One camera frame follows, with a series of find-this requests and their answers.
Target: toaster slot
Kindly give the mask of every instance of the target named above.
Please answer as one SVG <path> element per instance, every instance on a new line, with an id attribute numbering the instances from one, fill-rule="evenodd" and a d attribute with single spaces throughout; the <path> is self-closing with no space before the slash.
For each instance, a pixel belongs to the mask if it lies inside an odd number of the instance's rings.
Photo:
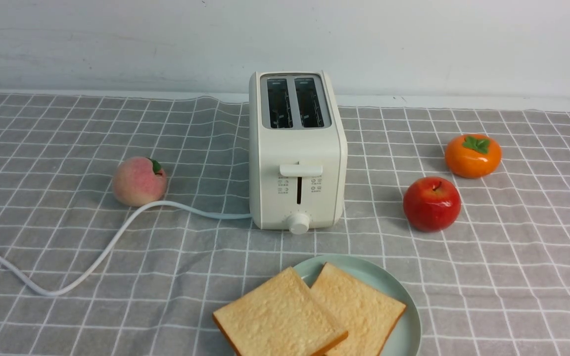
<path id="1" fill-rule="evenodd" d="M 314 78 L 294 79 L 303 128 L 324 128 L 323 113 Z"/>
<path id="2" fill-rule="evenodd" d="M 300 205 L 300 198 L 303 195 L 303 177 L 298 177 L 296 184 L 296 204 Z"/>
<path id="3" fill-rule="evenodd" d="M 291 107 L 287 79 L 267 80 L 267 99 L 270 111 L 270 125 L 273 129 L 291 129 Z"/>

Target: toaster knob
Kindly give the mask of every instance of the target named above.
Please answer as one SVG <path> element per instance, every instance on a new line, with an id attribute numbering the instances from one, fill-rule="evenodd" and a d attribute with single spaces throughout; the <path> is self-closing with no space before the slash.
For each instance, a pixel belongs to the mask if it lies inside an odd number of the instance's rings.
<path id="1" fill-rule="evenodd" d="M 309 230 L 309 217 L 301 213 L 292 214 L 287 218 L 287 226 L 292 234 L 304 234 Z"/>

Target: toaster lever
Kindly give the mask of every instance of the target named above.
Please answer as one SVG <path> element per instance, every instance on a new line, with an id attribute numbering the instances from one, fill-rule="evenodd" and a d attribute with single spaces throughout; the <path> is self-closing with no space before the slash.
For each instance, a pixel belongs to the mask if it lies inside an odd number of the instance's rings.
<path id="1" fill-rule="evenodd" d="M 323 175 L 323 166 L 281 165 L 279 171 L 283 177 L 319 177 Z"/>

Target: plate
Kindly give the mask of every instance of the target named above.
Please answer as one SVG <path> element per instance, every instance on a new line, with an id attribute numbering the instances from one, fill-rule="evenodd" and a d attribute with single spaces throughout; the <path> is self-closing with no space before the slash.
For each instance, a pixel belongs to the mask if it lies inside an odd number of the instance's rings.
<path id="1" fill-rule="evenodd" d="M 344 272 L 407 306 L 406 311 L 386 341 L 380 356 L 416 356 L 421 345 L 421 320 L 414 300 L 402 284 L 380 266 L 358 257 L 346 255 L 312 257 L 294 266 L 294 270 L 308 286 L 312 286 L 325 262 L 330 262 Z"/>

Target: bread slice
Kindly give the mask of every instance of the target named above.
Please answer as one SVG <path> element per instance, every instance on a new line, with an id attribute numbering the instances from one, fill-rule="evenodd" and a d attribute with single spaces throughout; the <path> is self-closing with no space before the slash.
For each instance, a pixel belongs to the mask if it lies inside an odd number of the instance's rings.
<path id="1" fill-rule="evenodd" d="M 348 336 L 288 267 L 213 313 L 239 356 L 322 356 Z"/>
<path id="2" fill-rule="evenodd" d="M 346 326 L 349 337 L 326 356 L 378 356 L 406 305 L 325 263 L 312 294 Z"/>

